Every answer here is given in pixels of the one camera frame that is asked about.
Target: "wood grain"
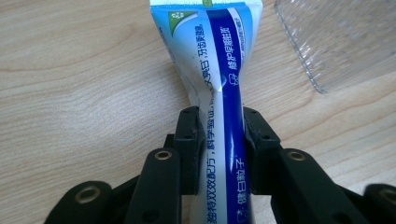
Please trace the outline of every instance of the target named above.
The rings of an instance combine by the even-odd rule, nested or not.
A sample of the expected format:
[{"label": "wood grain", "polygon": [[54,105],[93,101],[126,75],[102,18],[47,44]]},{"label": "wood grain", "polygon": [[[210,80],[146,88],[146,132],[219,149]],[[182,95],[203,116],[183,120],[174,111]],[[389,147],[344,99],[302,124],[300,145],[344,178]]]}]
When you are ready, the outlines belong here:
[{"label": "wood grain", "polygon": [[[242,84],[245,106],[336,183],[359,193],[396,185],[396,73],[317,93],[273,3]],[[43,223],[76,184],[116,187],[138,175],[187,106],[149,1],[1,1],[0,223]],[[257,223],[274,223],[268,197],[253,206]]]}]

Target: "green logo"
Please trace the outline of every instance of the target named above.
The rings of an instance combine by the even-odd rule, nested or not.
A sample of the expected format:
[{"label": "green logo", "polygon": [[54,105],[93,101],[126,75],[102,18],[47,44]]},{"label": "green logo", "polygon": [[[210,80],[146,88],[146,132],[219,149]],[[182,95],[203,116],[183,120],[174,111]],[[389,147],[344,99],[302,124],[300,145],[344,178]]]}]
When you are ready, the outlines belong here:
[{"label": "green logo", "polygon": [[168,19],[169,19],[169,28],[171,29],[171,34],[176,30],[178,24],[189,17],[190,15],[194,14],[195,11],[169,11],[168,12]]},{"label": "green logo", "polygon": [[212,0],[202,0],[202,5],[204,5],[204,7],[213,7]]}]

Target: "screw hole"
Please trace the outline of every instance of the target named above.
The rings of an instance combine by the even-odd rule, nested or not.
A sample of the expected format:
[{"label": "screw hole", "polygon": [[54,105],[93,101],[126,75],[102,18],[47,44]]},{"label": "screw hole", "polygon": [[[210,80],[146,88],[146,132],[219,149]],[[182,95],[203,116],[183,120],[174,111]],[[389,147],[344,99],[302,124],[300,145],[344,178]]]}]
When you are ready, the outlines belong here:
[{"label": "screw hole", "polygon": [[396,191],[392,189],[381,189],[379,195],[390,203],[396,205]]},{"label": "screw hole", "polygon": [[142,215],[144,222],[155,222],[160,217],[160,212],[157,210],[145,211]]},{"label": "screw hole", "polygon": [[334,213],[332,215],[332,218],[334,218],[335,221],[337,221],[338,223],[342,223],[342,224],[350,224],[352,223],[352,220],[350,219],[350,217],[342,212],[337,212]]},{"label": "screw hole", "polygon": [[300,152],[289,152],[288,153],[289,158],[295,161],[305,161],[305,155],[301,154]]},{"label": "screw hole", "polygon": [[76,194],[76,201],[78,203],[90,203],[100,195],[100,190],[96,186],[88,186],[80,190]]},{"label": "screw hole", "polygon": [[160,161],[168,160],[172,157],[172,153],[170,151],[160,151],[155,154],[155,158]]}]

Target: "plastic packaging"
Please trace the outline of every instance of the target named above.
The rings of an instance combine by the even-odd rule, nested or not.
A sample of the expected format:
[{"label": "plastic packaging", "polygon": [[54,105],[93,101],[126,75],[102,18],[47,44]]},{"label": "plastic packaging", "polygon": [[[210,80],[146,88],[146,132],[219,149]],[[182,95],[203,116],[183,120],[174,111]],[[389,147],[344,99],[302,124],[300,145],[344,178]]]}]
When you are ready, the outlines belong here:
[{"label": "plastic packaging", "polygon": [[200,108],[206,148],[190,223],[252,223],[239,78],[252,51],[261,0],[151,0],[151,14]]},{"label": "plastic packaging", "polygon": [[396,71],[394,0],[277,0],[276,12],[321,93]]}]

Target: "blue toothpaste tube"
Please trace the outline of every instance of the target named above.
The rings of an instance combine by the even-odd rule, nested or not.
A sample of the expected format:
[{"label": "blue toothpaste tube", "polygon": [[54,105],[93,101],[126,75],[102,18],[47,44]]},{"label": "blue toothpaste tube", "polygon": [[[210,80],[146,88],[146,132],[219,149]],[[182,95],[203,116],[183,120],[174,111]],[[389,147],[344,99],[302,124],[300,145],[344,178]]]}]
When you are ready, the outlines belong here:
[{"label": "blue toothpaste tube", "polygon": [[151,0],[150,9],[206,135],[190,223],[254,223],[239,79],[262,1]]}]

